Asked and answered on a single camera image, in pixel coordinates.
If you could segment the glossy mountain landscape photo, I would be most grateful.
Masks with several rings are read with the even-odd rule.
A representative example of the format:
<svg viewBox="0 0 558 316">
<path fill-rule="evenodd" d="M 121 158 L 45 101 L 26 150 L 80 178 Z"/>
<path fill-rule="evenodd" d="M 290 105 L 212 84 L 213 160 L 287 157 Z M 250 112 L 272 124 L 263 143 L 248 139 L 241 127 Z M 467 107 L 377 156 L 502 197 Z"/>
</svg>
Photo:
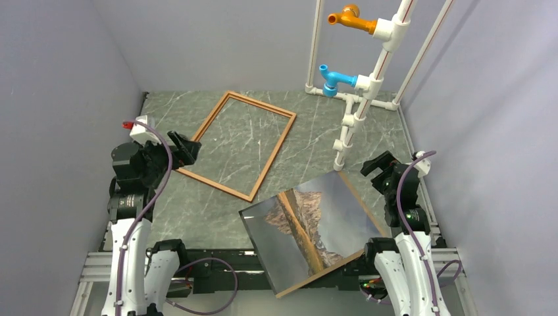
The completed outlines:
<svg viewBox="0 0 558 316">
<path fill-rule="evenodd" d="M 387 237 L 346 173 L 331 171 L 239 212 L 277 298 L 363 254 Z"/>
</svg>

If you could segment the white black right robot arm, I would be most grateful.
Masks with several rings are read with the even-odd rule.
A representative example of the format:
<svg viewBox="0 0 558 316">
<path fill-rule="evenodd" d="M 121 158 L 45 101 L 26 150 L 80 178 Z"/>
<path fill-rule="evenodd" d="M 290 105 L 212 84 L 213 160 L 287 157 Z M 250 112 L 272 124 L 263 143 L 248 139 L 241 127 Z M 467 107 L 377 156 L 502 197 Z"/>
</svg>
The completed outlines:
<svg viewBox="0 0 558 316">
<path fill-rule="evenodd" d="M 434 267 L 431 225 L 417 203 L 420 180 L 434 154 L 420 151 L 405 164 L 386 151 L 360 170 L 363 176 L 380 170 L 371 184 L 384 197 L 386 222 L 399 229 L 391 238 L 370 238 L 362 257 L 368 272 L 379 273 L 396 315 L 450 314 Z"/>
</svg>

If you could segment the orange pipe elbow fitting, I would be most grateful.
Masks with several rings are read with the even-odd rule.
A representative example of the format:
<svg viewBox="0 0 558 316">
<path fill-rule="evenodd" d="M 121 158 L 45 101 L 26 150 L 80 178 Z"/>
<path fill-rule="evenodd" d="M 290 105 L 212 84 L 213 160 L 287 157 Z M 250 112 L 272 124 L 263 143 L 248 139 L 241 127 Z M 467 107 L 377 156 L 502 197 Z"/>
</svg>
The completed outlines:
<svg viewBox="0 0 558 316">
<path fill-rule="evenodd" d="M 327 21 L 331 25 L 341 24 L 349 28 L 365 31 L 368 34 L 373 34 L 377 26 L 376 20 L 360 18 L 360 9 L 356 4 L 348 4 L 341 12 L 329 14 Z"/>
</svg>

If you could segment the blue pipe elbow fitting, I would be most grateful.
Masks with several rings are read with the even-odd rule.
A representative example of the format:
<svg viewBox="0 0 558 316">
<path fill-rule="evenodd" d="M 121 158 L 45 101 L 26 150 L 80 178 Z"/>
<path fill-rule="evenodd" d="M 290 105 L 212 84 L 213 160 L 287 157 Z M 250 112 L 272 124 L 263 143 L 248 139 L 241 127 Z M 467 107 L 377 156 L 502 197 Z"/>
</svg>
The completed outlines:
<svg viewBox="0 0 558 316">
<path fill-rule="evenodd" d="M 353 88 L 356 86 L 358 76 L 349 76 L 339 72 L 329 71 L 327 65 L 320 65 L 318 69 L 325 80 L 322 92 L 326 97 L 334 97 L 337 95 L 339 83 L 347 84 Z"/>
</svg>

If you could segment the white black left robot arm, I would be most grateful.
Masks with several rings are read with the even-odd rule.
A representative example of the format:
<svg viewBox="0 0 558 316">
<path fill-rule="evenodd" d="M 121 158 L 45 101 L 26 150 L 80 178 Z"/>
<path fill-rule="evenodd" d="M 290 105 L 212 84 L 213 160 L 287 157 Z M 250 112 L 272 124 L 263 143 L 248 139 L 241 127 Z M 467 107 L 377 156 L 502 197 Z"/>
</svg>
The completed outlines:
<svg viewBox="0 0 558 316">
<path fill-rule="evenodd" d="M 156 188 L 170 172 L 195 163 L 200 142 L 175 131 L 172 145 L 149 138 L 128 142 L 111 152 L 114 178 L 109 186 L 113 249 L 109 289 L 102 315 L 161 315 L 173 277 L 189 267 L 180 239 L 163 240 L 148 248 Z"/>
</svg>

